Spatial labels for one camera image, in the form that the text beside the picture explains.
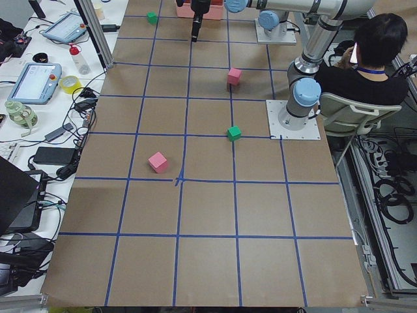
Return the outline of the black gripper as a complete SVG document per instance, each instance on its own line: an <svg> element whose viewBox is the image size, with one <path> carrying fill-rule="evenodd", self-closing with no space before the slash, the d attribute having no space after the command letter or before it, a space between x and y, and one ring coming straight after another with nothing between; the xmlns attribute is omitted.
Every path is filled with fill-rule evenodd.
<svg viewBox="0 0 417 313"><path fill-rule="evenodd" d="M191 10L195 13L192 22L192 42L197 42L199 30L203 21L203 15L209 12L210 4L211 0L191 0L190 2Z"/></svg>

